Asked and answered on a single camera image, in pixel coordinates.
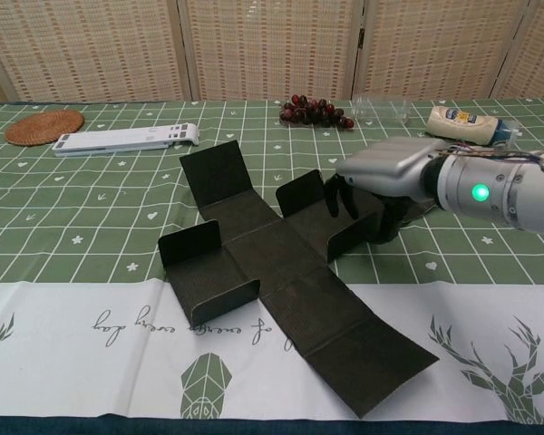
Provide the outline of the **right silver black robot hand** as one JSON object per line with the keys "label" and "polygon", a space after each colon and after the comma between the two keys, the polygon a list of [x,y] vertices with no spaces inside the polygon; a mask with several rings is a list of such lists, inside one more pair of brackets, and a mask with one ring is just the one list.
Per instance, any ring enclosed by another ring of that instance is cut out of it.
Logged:
{"label": "right silver black robot hand", "polygon": [[359,218],[353,190],[370,193],[383,205],[371,242],[393,240],[399,228],[439,207],[437,178],[449,143],[435,138],[391,137],[339,161],[324,185],[325,203],[332,217],[344,205]]}

